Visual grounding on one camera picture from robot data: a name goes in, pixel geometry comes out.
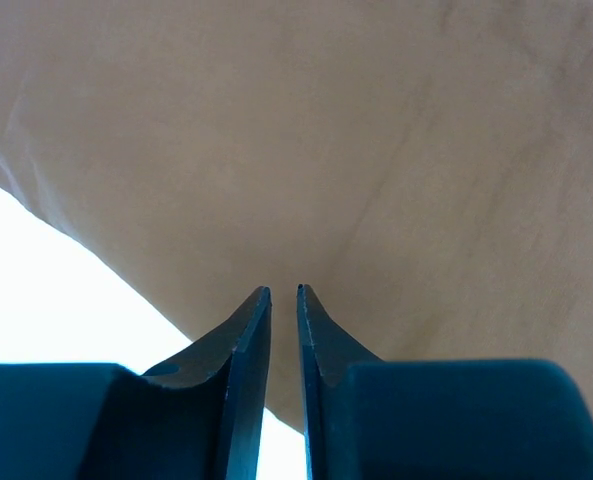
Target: white background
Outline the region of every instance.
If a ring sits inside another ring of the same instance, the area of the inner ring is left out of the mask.
[[[142,373],[189,343],[97,257],[0,190],[0,362],[115,362]],[[305,477],[303,436],[265,410],[257,478]]]

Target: cloth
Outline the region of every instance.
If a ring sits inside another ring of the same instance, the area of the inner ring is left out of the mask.
[[[300,282],[593,411],[593,0],[2,0],[0,186],[192,339],[271,286],[292,425]]]

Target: beige fabric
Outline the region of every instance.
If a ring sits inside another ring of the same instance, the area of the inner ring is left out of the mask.
[[[270,285],[292,423],[299,282],[593,409],[593,1],[0,1],[0,185],[191,338]]]

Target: bright light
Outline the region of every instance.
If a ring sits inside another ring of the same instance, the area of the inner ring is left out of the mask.
[[[190,341],[96,256],[0,190],[0,363],[142,373]],[[259,479],[304,479],[303,436],[265,410]]]

